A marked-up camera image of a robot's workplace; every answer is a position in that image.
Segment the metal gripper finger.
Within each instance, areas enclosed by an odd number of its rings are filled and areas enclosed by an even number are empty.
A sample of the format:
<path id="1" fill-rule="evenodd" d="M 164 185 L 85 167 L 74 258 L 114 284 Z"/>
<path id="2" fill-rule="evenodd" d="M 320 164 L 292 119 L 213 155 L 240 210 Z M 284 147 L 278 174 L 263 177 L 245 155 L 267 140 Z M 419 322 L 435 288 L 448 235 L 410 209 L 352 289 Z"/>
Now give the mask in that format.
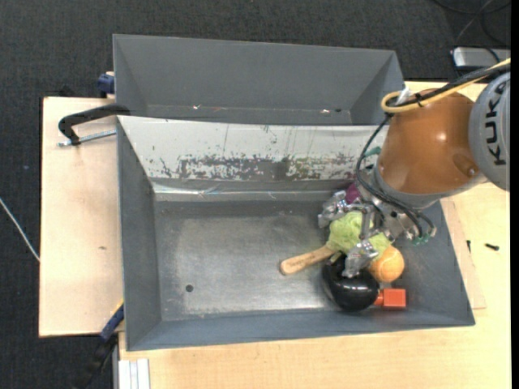
<path id="1" fill-rule="evenodd" d="M 346 190 L 340 190 L 324 202 L 322 211 L 317 216 L 317 222 L 318 226 L 323 229 L 349 212 L 367 214 L 370 211 L 371 205 L 363 202 L 359 195 L 349 194 Z"/>
<path id="2" fill-rule="evenodd" d="M 378 255 L 379 252 L 367 239 L 361 240 L 347 252 L 342 276 L 349 279 L 354 278 Z"/>

